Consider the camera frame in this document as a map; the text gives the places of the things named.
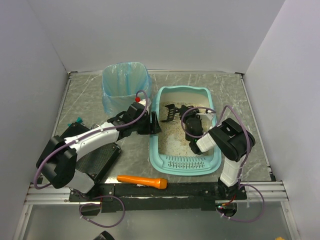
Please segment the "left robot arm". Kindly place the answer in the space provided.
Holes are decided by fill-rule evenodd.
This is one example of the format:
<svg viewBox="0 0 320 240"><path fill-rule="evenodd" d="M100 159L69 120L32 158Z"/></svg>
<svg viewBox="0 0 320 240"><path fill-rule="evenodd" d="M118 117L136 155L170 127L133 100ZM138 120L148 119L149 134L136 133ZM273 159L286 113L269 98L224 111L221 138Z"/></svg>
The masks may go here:
<svg viewBox="0 0 320 240"><path fill-rule="evenodd" d="M126 111L108 119L101 126L71 137L53 136L40 155L33 182L44 175L56 189L69 187L88 193L95 181L89 173L76 168L77 161L92 151L123 138L133 132L138 135L155 135L161 131L157 114L150 110L149 98L133 102Z"/></svg>

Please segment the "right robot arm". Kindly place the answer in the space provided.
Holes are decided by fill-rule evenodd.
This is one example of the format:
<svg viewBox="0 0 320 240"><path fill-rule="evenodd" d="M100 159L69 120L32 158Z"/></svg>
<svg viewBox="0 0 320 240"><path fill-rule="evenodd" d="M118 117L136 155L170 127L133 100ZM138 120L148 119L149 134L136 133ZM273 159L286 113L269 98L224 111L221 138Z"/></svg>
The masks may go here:
<svg viewBox="0 0 320 240"><path fill-rule="evenodd" d="M256 144L239 116L237 121L227 118L204 133L199 107L184 106L180 111L181 127L193 153L200 155L215 147L225 156L223 169L218 178L217 191L225 199L235 199L240 191L243 166Z"/></svg>

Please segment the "black litter scoop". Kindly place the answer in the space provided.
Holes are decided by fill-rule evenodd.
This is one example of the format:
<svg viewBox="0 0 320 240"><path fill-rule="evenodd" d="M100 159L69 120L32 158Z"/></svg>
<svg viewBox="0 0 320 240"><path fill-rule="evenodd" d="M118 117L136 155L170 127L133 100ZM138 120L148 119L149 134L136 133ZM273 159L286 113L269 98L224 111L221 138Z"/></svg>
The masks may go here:
<svg viewBox="0 0 320 240"><path fill-rule="evenodd" d="M165 120L161 120L161 122L163 122L163 123L168 123L168 122L173 121L175 118L175 115L182 111L181 107L178 108L173 103L167 104L167 105L165 105L165 107L167 108L168 113L167 113L167 118Z"/></svg>

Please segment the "light blue litter box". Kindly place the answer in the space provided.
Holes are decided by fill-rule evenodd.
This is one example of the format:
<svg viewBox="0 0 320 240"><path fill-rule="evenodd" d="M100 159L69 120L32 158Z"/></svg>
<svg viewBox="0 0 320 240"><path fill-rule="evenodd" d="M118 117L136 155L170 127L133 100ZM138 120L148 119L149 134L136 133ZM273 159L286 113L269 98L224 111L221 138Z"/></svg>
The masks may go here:
<svg viewBox="0 0 320 240"><path fill-rule="evenodd" d="M152 166L161 173L178 176L201 176L215 172L222 162L221 150L216 146L200 155L195 154L186 140L179 115L171 122L162 121L168 112L165 104L214 108L211 93L205 87L178 85L160 88L151 105L161 128L160 133L151 135L149 139Z"/></svg>

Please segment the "trash bin with blue bag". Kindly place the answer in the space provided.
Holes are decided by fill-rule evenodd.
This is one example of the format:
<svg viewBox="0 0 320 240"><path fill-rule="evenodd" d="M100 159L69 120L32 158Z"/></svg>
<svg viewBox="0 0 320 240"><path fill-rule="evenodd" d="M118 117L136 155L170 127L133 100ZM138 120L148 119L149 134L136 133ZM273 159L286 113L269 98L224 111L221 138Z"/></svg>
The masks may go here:
<svg viewBox="0 0 320 240"><path fill-rule="evenodd" d="M147 68L140 62L122 62L107 66L102 71L102 105L104 112L115 116L128 109L136 95L144 98L152 92L152 80Z"/></svg>

